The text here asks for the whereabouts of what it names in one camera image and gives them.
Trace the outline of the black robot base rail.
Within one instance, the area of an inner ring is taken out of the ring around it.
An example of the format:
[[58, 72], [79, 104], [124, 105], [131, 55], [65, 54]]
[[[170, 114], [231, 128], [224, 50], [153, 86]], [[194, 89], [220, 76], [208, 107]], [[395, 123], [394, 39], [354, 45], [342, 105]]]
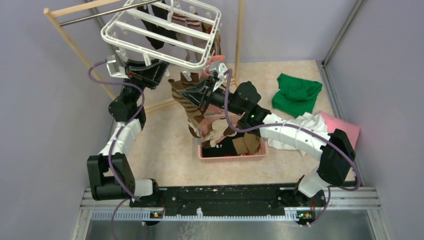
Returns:
[[80, 207], [95, 220], [144, 222], [292, 222], [309, 226], [330, 211], [378, 210], [373, 187], [345, 191], [320, 190], [310, 200], [295, 199], [291, 184], [204, 185], [161, 187], [152, 196], [135, 200], [96, 201], [86, 190]]

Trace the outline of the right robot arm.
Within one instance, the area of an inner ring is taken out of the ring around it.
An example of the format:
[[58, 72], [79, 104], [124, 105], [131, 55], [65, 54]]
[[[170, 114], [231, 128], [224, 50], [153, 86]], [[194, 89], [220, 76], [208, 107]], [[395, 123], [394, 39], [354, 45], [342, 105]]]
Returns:
[[350, 170], [356, 175], [353, 191], [361, 186], [361, 178], [355, 161], [355, 151], [348, 135], [341, 129], [334, 132], [318, 131], [285, 120], [259, 105], [261, 95], [250, 82], [241, 83], [231, 93], [229, 88], [218, 86], [215, 77], [179, 92], [203, 112], [209, 105], [240, 116], [234, 128], [240, 133], [255, 134], [295, 147], [319, 161], [315, 170], [302, 176], [293, 192], [293, 200], [299, 206], [307, 206], [317, 192], [329, 186], [344, 188]]

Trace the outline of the brown striped sock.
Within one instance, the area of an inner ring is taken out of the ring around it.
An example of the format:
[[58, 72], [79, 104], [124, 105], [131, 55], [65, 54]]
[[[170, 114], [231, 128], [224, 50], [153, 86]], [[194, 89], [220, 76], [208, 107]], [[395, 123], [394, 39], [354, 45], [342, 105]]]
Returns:
[[201, 82], [200, 76], [197, 72], [188, 71], [183, 71], [180, 73], [180, 81], [184, 89], [195, 86]]
[[187, 115], [188, 129], [190, 134], [195, 138], [200, 138], [199, 125], [205, 119], [205, 116], [199, 109], [189, 100], [180, 95], [180, 92], [188, 87], [198, 84], [200, 81], [191, 77], [192, 81], [186, 80], [184, 77], [181, 80], [169, 79], [168, 83], [171, 85], [171, 96], [178, 102]]

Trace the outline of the pink sock with teal spots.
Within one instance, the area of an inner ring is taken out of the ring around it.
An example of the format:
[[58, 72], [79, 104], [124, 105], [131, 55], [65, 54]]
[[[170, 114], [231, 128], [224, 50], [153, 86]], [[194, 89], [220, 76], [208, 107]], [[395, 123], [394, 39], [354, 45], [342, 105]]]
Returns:
[[210, 71], [210, 67], [212, 66], [212, 64], [214, 62], [220, 62], [220, 63], [224, 63], [226, 61], [226, 56], [225, 55], [213, 55], [210, 57], [209, 61], [208, 61], [208, 71]]

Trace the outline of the white plastic clip hanger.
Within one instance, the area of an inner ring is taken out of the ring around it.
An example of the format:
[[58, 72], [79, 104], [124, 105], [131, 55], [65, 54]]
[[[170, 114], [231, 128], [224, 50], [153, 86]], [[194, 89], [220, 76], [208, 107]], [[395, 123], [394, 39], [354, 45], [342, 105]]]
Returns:
[[[192, 51], [186, 53], [183, 48], [170, 45], [172, 39], [176, 38], [167, 21], [171, 11], [188, 17], [195, 13], [198, 15], [196, 19], [202, 21], [202, 30], [212, 32], [210, 59], [215, 53], [214, 41], [221, 27], [222, 13], [217, 7], [198, 0], [128, 0], [103, 26], [101, 37], [118, 48], [117, 54], [124, 62], [129, 59], [127, 51], [141, 54], [148, 63], [158, 59], [173, 64], [173, 57], [196, 62]], [[177, 66], [200, 70], [208, 65], [209, 59], [199, 67]]]

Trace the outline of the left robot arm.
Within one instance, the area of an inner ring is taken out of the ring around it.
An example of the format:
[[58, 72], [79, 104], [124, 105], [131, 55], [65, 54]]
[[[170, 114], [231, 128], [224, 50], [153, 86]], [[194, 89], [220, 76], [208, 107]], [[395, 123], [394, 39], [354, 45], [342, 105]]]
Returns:
[[154, 90], [162, 81], [168, 63], [153, 60], [128, 60], [123, 68], [124, 80], [120, 94], [109, 104], [109, 114], [116, 122], [115, 130], [105, 147], [87, 159], [92, 198], [96, 201], [140, 199], [149, 207], [160, 202], [154, 179], [136, 180], [127, 155], [146, 123], [145, 89]]

